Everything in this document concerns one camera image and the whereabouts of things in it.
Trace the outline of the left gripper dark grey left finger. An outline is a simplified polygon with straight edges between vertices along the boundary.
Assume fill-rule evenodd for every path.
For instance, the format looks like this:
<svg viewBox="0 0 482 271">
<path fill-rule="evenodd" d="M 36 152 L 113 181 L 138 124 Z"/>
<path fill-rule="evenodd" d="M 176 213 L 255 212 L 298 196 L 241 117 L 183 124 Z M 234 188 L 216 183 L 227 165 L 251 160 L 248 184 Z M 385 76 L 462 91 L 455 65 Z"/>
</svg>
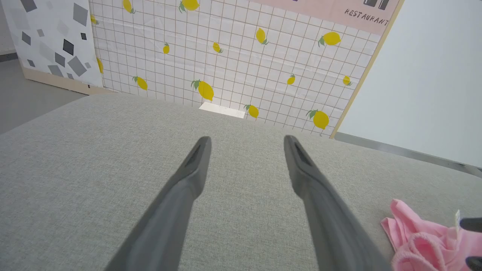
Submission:
<svg viewBox="0 0 482 271">
<path fill-rule="evenodd" d="M 143 213 L 107 271 L 176 271 L 194 202 L 203 192 L 212 142 L 200 137 Z"/>
</svg>

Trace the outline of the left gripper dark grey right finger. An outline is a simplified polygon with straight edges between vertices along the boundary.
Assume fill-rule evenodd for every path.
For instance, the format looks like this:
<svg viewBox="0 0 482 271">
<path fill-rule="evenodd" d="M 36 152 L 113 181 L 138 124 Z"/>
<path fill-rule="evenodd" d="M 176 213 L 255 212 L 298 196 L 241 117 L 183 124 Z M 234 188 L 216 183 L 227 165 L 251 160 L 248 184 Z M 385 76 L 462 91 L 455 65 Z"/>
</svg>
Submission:
<svg viewBox="0 0 482 271">
<path fill-rule="evenodd" d="M 390 271 L 391 265 L 301 143 L 284 137 L 291 186 L 303 201 L 320 271 Z"/>
</svg>

